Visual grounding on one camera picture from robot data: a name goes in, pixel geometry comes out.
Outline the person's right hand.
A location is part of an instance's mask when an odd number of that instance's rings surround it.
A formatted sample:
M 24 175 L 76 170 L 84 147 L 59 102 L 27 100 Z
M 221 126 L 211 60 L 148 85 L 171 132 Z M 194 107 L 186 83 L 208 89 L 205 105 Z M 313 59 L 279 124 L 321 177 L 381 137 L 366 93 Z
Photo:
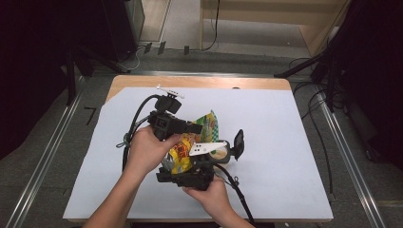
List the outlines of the person's right hand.
M 222 178 L 215 176 L 204 191 L 191 187 L 184 187 L 182 190 L 199 202 L 204 211 L 215 221 L 224 221 L 235 215 Z

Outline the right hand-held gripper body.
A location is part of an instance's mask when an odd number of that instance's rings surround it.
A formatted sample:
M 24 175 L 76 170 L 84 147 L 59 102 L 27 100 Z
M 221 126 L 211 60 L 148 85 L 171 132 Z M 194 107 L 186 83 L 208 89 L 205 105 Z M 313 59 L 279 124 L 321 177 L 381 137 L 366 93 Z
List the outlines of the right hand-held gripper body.
M 225 159 L 215 159 L 212 152 L 226 148 L 225 141 L 194 143 L 189 152 L 192 167 L 184 173 L 176 174 L 175 183 L 180 187 L 205 191 L 214 179 L 214 166 L 225 163 Z

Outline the yellow spout pouch green cap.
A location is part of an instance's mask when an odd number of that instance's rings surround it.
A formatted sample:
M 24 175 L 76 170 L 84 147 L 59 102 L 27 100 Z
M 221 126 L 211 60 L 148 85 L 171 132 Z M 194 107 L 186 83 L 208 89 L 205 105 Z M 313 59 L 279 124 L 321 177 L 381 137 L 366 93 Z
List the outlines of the yellow spout pouch green cap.
M 201 133 L 183 133 L 162 161 L 163 168 L 170 174 L 181 174 L 192 167 L 189 153 L 194 143 L 216 143 L 219 139 L 218 118 L 213 110 L 198 118 L 194 124 L 202 126 Z

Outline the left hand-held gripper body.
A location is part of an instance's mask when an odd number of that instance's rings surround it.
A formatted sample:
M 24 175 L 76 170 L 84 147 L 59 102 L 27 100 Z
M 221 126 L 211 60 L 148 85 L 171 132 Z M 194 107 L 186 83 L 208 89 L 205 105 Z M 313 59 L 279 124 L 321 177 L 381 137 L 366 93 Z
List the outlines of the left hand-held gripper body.
M 157 88 L 166 92 L 166 95 L 158 97 L 155 110 L 150 113 L 148 122 L 152 125 L 154 135 L 160 140 L 166 140 L 173 134 L 182 134 L 186 130 L 186 121 L 175 117 L 182 106 L 177 97 L 184 98 L 178 92 L 157 85 Z

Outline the white paper table cover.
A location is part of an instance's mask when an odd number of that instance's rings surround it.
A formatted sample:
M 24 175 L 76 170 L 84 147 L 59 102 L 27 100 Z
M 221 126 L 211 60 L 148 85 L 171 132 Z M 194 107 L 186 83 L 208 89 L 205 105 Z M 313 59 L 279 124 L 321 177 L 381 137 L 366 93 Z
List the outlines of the white paper table cover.
M 153 110 L 154 87 L 126 87 L 102 107 L 89 149 L 64 213 L 87 219 L 122 172 L 119 144 L 137 111 Z M 333 217 L 293 94 L 278 89 L 180 89 L 178 118 L 194 121 L 214 112 L 221 139 L 244 133 L 245 148 L 226 168 L 247 203 L 228 192 L 233 207 L 258 221 L 329 221 Z

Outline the black stand legs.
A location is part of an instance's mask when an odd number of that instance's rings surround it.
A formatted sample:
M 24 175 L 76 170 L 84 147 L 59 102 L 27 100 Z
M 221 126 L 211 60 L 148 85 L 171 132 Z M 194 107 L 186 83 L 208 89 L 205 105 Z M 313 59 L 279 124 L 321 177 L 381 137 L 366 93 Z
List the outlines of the black stand legs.
M 67 49 L 66 69 L 67 69 L 67 105 L 71 105 L 73 100 L 77 97 L 78 92 L 76 89 L 75 68 L 84 76 L 92 76 L 94 71 L 90 59 L 96 60 L 109 69 L 117 72 L 124 73 L 124 69 L 118 66 L 117 63 L 107 60 L 107 58 L 91 50 L 89 47 L 83 46 L 69 46 Z
M 336 82 L 342 75 L 341 55 L 346 46 L 347 40 L 347 33 L 340 29 L 335 37 L 329 42 L 328 46 L 319 54 L 284 72 L 275 74 L 274 77 L 286 79 L 307 67 L 316 65 L 310 75 L 311 81 L 318 85 L 324 78 L 327 78 L 325 104 L 331 112 L 334 112 L 336 108 L 334 102 L 336 95 Z

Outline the light wooden furniture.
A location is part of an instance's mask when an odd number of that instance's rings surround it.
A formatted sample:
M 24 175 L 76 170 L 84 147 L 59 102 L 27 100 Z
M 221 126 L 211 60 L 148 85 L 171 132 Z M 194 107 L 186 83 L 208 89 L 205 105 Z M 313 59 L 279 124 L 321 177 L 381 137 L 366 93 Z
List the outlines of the light wooden furniture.
M 311 56 L 325 49 L 334 27 L 345 18 L 352 0 L 200 0 L 202 21 L 221 20 L 298 25 Z

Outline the metal floor rail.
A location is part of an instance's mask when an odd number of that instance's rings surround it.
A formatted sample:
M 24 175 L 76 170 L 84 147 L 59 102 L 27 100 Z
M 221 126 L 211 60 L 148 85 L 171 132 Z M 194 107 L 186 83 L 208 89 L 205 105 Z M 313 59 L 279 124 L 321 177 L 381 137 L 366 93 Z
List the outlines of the metal floor rail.
M 332 113 L 326 104 L 321 106 L 322 113 L 329 125 L 332 135 L 336 141 L 337 148 L 346 166 L 347 172 L 355 188 L 360 204 L 367 216 L 372 228 L 387 228 L 384 219 L 374 200 L 373 194 L 365 181 L 353 155 L 350 146 L 347 143 L 340 125 L 337 121 L 336 114 Z
M 78 91 L 76 97 L 72 100 L 60 118 L 58 124 L 52 132 L 52 135 L 48 141 L 48 144 L 38 161 L 35 169 L 33 170 L 29 182 L 24 188 L 21 196 L 19 197 L 14 210 L 10 216 L 5 228 L 21 228 L 22 224 L 28 214 L 29 208 L 33 204 L 39 189 L 44 181 L 44 178 L 48 172 L 48 169 L 53 161 L 54 156 L 58 150 L 58 147 L 64 138 L 69 123 L 75 114 L 78 104 L 81 101 L 82 93 L 87 84 L 87 77 L 80 76 L 78 79 Z

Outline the black cabinet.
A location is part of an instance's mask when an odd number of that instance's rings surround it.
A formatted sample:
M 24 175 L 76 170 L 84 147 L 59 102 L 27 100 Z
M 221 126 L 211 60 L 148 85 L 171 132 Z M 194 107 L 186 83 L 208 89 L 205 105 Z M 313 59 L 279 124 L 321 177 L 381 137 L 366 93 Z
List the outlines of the black cabinet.
M 139 46 L 145 19 L 142 0 L 102 0 L 102 3 L 112 42 L 112 58 L 122 62 Z

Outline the person's left hand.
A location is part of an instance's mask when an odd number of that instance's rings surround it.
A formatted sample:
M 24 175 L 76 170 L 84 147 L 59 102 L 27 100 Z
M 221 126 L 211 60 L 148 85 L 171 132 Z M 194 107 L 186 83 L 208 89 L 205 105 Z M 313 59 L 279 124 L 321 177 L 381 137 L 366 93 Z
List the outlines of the person's left hand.
M 131 141 L 124 175 L 132 179 L 144 178 L 161 163 L 167 152 L 181 138 L 181 135 L 174 134 L 160 142 L 151 126 L 139 129 Z

